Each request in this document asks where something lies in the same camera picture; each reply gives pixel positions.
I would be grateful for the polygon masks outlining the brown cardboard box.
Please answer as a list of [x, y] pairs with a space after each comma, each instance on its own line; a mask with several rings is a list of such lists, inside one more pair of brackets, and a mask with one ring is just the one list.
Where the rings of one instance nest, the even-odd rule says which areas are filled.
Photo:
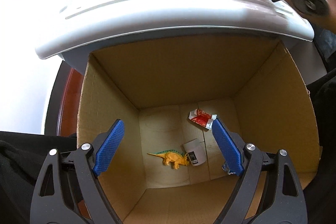
[[[201, 109], [258, 149], [285, 149], [307, 186], [321, 147], [310, 95], [279, 39], [195, 35], [120, 44], [92, 52], [77, 119], [77, 142], [91, 142], [115, 120], [125, 135], [100, 184], [123, 223], [213, 223], [235, 175], [210, 130], [189, 120]], [[156, 153], [186, 153], [198, 138], [207, 160], [164, 165]]]

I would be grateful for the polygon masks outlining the white cylindrical paper cup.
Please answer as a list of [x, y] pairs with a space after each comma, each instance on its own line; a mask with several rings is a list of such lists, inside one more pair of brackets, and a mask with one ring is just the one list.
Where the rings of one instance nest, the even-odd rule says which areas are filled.
[[192, 166], [199, 166], [206, 162], [206, 152], [202, 142], [196, 138], [183, 144]]

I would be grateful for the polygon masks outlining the orange toy dinosaur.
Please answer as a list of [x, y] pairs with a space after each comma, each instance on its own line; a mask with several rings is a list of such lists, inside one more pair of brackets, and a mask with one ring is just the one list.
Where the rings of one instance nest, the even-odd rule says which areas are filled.
[[188, 166], [190, 163], [186, 153], [180, 153], [173, 149], [147, 154], [150, 156], [160, 157], [163, 160], [164, 165], [172, 164], [175, 170], [179, 169], [181, 165]]

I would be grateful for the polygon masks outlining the blue snack wrapper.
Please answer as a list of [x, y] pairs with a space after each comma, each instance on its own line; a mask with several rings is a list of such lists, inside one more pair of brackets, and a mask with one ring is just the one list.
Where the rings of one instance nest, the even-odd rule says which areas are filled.
[[228, 166], [228, 163], [225, 161], [224, 164], [222, 165], [222, 170], [226, 172], [228, 175], [236, 174], [235, 171], [232, 171], [230, 167]]

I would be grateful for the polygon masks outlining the red white wrapper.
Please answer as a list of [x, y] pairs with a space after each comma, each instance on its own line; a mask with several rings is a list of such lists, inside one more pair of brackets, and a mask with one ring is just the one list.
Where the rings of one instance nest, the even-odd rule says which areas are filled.
[[207, 130], [212, 129], [214, 120], [217, 119], [216, 114], [209, 114], [201, 109], [190, 111], [189, 120], [204, 127]]

